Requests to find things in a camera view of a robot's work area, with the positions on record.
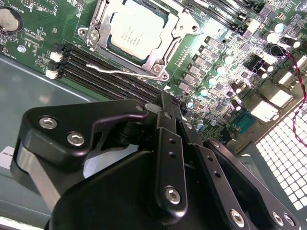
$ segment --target bolt hole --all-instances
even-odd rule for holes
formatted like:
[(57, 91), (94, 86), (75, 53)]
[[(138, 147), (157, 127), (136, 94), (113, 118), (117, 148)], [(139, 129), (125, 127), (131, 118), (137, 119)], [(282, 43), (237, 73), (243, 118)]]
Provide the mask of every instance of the bolt hole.
[(215, 175), (217, 178), (221, 178), (221, 175), (220, 175), (217, 171), (214, 171), (214, 175)]
[(168, 139), (168, 141), (171, 142), (173, 145), (176, 144), (176, 142), (172, 138)]
[(173, 159), (176, 159), (176, 155), (173, 153), (173, 152), (169, 152), (168, 155), (173, 158)]
[(137, 110), (139, 110), (139, 111), (143, 111), (143, 110), (144, 110), (144, 109), (143, 109), (141, 106), (139, 106), (139, 105), (136, 105), (135, 108), (136, 108)]

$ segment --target label sticker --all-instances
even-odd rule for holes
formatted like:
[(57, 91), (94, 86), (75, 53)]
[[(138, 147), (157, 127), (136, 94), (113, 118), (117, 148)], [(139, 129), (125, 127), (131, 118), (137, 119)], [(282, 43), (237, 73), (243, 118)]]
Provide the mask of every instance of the label sticker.
[(10, 169), (11, 161), (13, 159), (14, 148), (11, 146), (5, 147), (0, 153), (0, 167)]

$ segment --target cable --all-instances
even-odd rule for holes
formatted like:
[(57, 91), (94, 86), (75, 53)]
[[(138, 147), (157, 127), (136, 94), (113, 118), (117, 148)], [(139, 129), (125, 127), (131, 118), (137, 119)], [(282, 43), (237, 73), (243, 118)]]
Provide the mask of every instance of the cable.
[(138, 73), (130, 73), (130, 72), (125, 72), (125, 71), (120, 71), (120, 70), (106, 70), (106, 69), (101, 69), (97, 66), (91, 65), (91, 64), (86, 64), (86, 67), (92, 68), (97, 70), (98, 72), (101, 73), (120, 73), (120, 74), (126, 74), (126, 75), (131, 75), (131, 76), (136, 76), (136, 77), (144, 77), (144, 78), (152, 78), (152, 79), (157, 79), (157, 76), (150, 76), (150, 75), (145, 75), (145, 74), (138, 74)]
[(304, 81), (303, 81), (303, 76), (301, 75), (301, 71), (300, 71), (300, 69), (299, 69), (299, 67), (298, 67), (297, 61), (295, 61), (294, 57), (291, 56), (291, 54), (290, 54), (289, 52), (286, 52), (286, 55), (287, 55), (287, 56), (289, 57), (289, 59), (292, 60), (293, 63), (294, 63), (295, 71), (298, 73), (299, 83), (300, 83), (300, 85), (301, 85), (301, 88), (302, 88), (302, 90), (303, 90), (303, 95), (304, 95), (303, 102), (302, 102), (301, 105), (299, 106), (298, 110), (295, 112), (294, 117), (293, 117), (293, 119), (292, 119), (292, 121), (293, 121), (293, 132), (294, 132), (295, 138), (296, 138), (300, 143), (302, 143), (305, 147), (307, 147), (307, 144), (299, 137), (298, 134), (296, 134), (296, 127), (295, 127), (295, 124), (296, 124), (296, 117), (297, 117), (297, 115), (299, 114), (299, 112), (303, 109), (304, 104), (307, 103), (306, 88), (305, 88)]

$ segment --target black ram slot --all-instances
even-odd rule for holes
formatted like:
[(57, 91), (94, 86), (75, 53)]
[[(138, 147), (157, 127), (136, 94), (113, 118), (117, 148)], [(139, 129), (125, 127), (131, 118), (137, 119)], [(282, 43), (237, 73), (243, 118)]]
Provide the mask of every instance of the black ram slot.
[(82, 85), (83, 87), (96, 92), (97, 94), (103, 95), (104, 97), (111, 99), (111, 100), (118, 100), (123, 99), (122, 97), (112, 94), (108, 92), (107, 90), (103, 89), (101, 86), (94, 84), (93, 82), (90, 82), (89, 80), (86, 80), (84, 78), (80, 78), (80, 76), (76, 76), (74, 74), (71, 74), (69, 72), (63, 73), (63, 77), (66, 79), (69, 79), (79, 85)]
[(83, 72), (86, 72), (88, 74), (88, 78), (91, 78), (92, 80), (96, 80), (98, 82), (105, 82), (105, 86), (113, 87), (114, 90), (120, 91), (121, 93), (124, 93), (127, 98), (130, 98), (129, 95), (133, 95), (138, 97), (138, 99), (144, 99), (148, 102), (153, 102), (156, 98), (155, 95), (148, 95), (144, 91), (141, 91), (134, 87), (133, 85), (125, 84), (124, 81), (119, 81), (118, 79), (112, 77), (109, 74), (105, 73), (97, 73), (94, 69), (87, 68), (86, 70), (83, 68), (84, 65), (79, 66), (78, 63), (71, 63), (70, 65), (73, 66), (67, 66), (66, 70), (70, 71), (70, 69), (73, 69), (74, 71), (78, 71), (80, 74)]
[(75, 78), (79, 78), (79, 79), (82, 79), (83, 81), (87, 81), (91, 85), (95, 86), (97, 89), (102, 90), (104, 93), (106, 92), (106, 94), (113, 94), (114, 96), (117, 96), (120, 99), (131, 98), (131, 99), (136, 99), (138, 101), (141, 101), (144, 104), (149, 103), (149, 101), (147, 101), (147, 100), (145, 100), (143, 98), (140, 98), (140, 97), (138, 97), (136, 95), (133, 95), (133, 94), (127, 95), (126, 93), (122, 92), (120, 90), (120, 88), (119, 89), (113, 89), (113, 88), (110, 87), (109, 84), (107, 84), (107, 83), (105, 83), (105, 82), (103, 82), (101, 80), (92, 78), (90, 75), (86, 75), (86, 73), (84, 73), (82, 71), (79, 72), (76, 69), (71, 69), (70, 68), (69, 70), (65, 70), (65, 72), (67, 74), (70, 74), (70, 76), (75, 76)]
[(145, 91), (143, 88), (140, 88), (137, 85), (126, 80), (125, 76), (120, 77), (119, 75), (97, 72), (92, 68), (86, 67), (85, 63), (82, 60), (77, 59), (76, 57), (70, 57), (68, 63), (71, 63), (78, 68), (83, 69), (84, 71), (90, 72), (93, 76), (99, 76), (101, 79), (105, 79), (108, 82), (114, 84), (115, 86), (118, 85), (126, 89), (127, 91), (133, 91), (137, 94), (140, 94), (142, 97), (149, 98), (150, 101), (154, 100), (157, 97), (156, 93)]
[[(115, 70), (117, 69), (116, 67), (114, 67), (113, 65), (105, 62), (104, 60), (84, 51), (81, 49), (78, 49), (76, 47), (72, 47), (72, 51), (70, 52), (72, 55), (78, 57), (78, 58), (84, 58), (84, 60), (86, 60), (88, 62), (88, 64), (92, 64), (95, 65), (99, 68), (102, 69), (106, 69), (106, 70)], [(140, 88), (143, 88), (144, 90), (150, 90), (151, 92), (154, 92), (156, 95), (158, 95), (160, 93), (160, 89), (146, 83), (143, 82), (141, 80), (138, 80), (137, 78), (133, 77), (133, 76), (129, 76), (129, 75), (123, 75), (123, 74), (112, 74), (114, 76), (119, 76), (122, 79), (129, 79), (131, 81), (131, 83), (139, 85)]]
[(237, 8), (231, 7), (229, 2), (225, 0), (210, 0), (211, 3), (223, 9), (226, 13), (231, 15), (233, 18), (242, 20), (246, 17), (246, 14), (240, 12)]
[(209, 15), (210, 17), (212, 17), (213, 19), (215, 19), (216, 21), (218, 21), (220, 24), (224, 25), (225, 27), (227, 27), (228, 29), (233, 29), (233, 24), (232, 22), (229, 22), (228, 19), (226, 19), (225, 17), (222, 17), (221, 15), (217, 14), (216, 12), (203, 7), (202, 5), (198, 4), (197, 2), (195, 2), (194, 0), (186, 0), (189, 4), (191, 4), (192, 6), (200, 9), (201, 11), (203, 11), (205, 14)]

